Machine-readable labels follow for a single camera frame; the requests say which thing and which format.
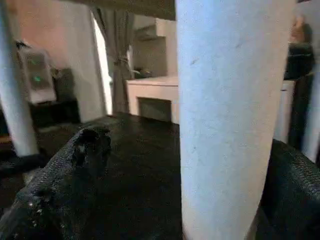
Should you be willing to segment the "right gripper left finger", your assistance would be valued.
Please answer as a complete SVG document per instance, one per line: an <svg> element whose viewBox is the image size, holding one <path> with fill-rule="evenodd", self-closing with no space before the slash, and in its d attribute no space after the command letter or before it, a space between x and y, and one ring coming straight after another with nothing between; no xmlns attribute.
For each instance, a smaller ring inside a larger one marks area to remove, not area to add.
<svg viewBox="0 0 320 240"><path fill-rule="evenodd" d="M17 192L0 219L0 238L79 240L106 170L109 132L98 125L77 132Z"/></svg>

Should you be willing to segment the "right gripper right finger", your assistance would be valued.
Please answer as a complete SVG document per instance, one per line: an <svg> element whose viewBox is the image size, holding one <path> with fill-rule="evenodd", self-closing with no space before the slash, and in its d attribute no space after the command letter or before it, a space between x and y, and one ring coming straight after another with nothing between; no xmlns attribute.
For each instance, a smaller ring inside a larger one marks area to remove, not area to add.
<svg viewBox="0 0 320 240"><path fill-rule="evenodd" d="M300 151L272 142L256 239L320 238L320 169Z"/></svg>

